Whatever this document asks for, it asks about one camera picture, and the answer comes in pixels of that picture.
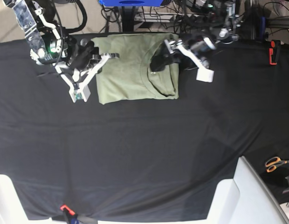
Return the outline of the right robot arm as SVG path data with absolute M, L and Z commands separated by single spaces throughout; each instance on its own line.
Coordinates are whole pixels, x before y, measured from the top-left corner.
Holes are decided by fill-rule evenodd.
M 90 97 L 89 83 L 102 71 L 108 60 L 119 58 L 118 53 L 100 54 L 93 41 L 78 42 L 71 33 L 82 30 L 87 22 L 85 8 L 76 0 L 83 14 L 82 24 L 73 29 L 62 26 L 53 0 L 6 0 L 25 34 L 30 57 L 38 65 L 52 65 L 69 86 L 73 102 Z

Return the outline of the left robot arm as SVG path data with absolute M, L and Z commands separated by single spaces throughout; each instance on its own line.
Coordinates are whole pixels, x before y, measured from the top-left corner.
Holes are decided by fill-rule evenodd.
M 214 70 L 209 68 L 206 53 L 216 50 L 219 43 L 230 44 L 239 39 L 236 30 L 245 14 L 239 14 L 236 6 L 235 0 L 195 0 L 196 12 L 188 14 L 187 1 L 183 0 L 182 22 L 191 33 L 183 39 L 165 39 L 151 59 L 150 71 L 163 71 L 167 65 L 180 63 L 186 57 L 196 66 L 196 79 L 211 83 Z

